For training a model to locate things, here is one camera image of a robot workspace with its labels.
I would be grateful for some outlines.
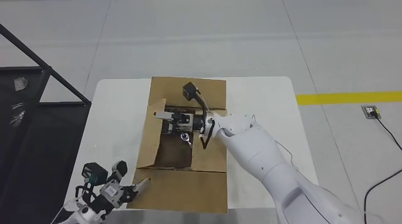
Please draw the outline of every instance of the cardboard box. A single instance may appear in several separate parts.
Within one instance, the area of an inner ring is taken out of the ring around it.
[[[202,148],[198,134],[193,148],[186,142],[161,134],[162,120],[155,112],[178,107],[199,113],[201,106],[187,101],[183,86],[192,82],[201,91],[210,110],[225,113],[226,82],[199,78],[152,78],[143,138],[134,183],[151,178],[143,194],[128,208],[227,213],[226,147],[211,139]]]

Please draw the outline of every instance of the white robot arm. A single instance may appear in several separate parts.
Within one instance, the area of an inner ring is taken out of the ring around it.
[[[283,157],[273,137],[247,115],[207,114],[206,132],[218,137],[240,166],[272,196],[281,224],[360,224],[362,216],[312,184]]]

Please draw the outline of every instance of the box flap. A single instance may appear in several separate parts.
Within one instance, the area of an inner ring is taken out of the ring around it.
[[[187,101],[183,86],[192,82],[201,91],[210,109],[226,109],[226,81],[203,78],[153,77],[148,105],[166,99],[166,105],[200,107],[194,99]]]
[[[221,116],[226,115],[224,110],[214,112]],[[222,141],[218,138],[210,139],[207,148],[204,150],[198,134],[194,134],[191,169],[226,173],[226,147]]]
[[[150,184],[127,208],[227,213],[226,173],[137,169]]]
[[[146,109],[145,125],[138,153],[137,168],[152,166],[155,162],[163,120],[155,118],[154,113],[164,111],[165,104],[166,99],[161,99],[149,105]]]

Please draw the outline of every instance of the robotic hand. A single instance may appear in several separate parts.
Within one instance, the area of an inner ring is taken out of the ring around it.
[[[149,179],[144,179],[138,184],[121,186],[120,181],[126,173],[127,164],[124,161],[119,161],[113,165],[112,174],[109,177],[107,177],[107,171],[97,163],[85,164],[82,170],[85,183],[83,186],[76,187],[75,199],[78,199],[79,190],[82,189],[82,199],[86,204],[81,204],[76,200],[79,208],[77,211],[69,212],[62,208],[52,223],[55,221],[60,224],[102,223],[113,209],[120,208],[124,203],[132,202],[149,185]],[[99,195],[96,196],[93,189],[100,185],[103,187],[100,189]],[[62,210],[64,210],[62,215],[68,216],[68,218],[60,222],[57,217],[61,216]]]

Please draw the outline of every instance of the power cord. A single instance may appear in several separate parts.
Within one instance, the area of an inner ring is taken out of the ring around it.
[[[378,119],[378,113],[376,111],[372,111],[370,112],[370,116],[373,116],[376,118],[376,120],[378,120],[378,122],[382,125],[382,127],[384,129],[387,130],[387,132],[391,135],[391,137],[393,138],[395,144],[399,147],[399,149],[402,151],[402,147],[400,146],[400,144],[396,141],[394,135],[387,129],[387,127],[385,127],[385,125],[381,122],[381,120]],[[367,206],[367,197],[369,196],[369,193],[376,187],[379,186],[380,184],[383,184],[385,181],[395,177],[396,175],[398,175],[399,173],[402,173],[402,169],[399,170],[398,172],[392,174],[391,176],[383,179],[382,181],[380,181],[379,183],[375,184],[374,186],[372,186],[366,193],[366,195],[364,196],[364,224],[367,224],[367,216],[366,216],[366,206]]]

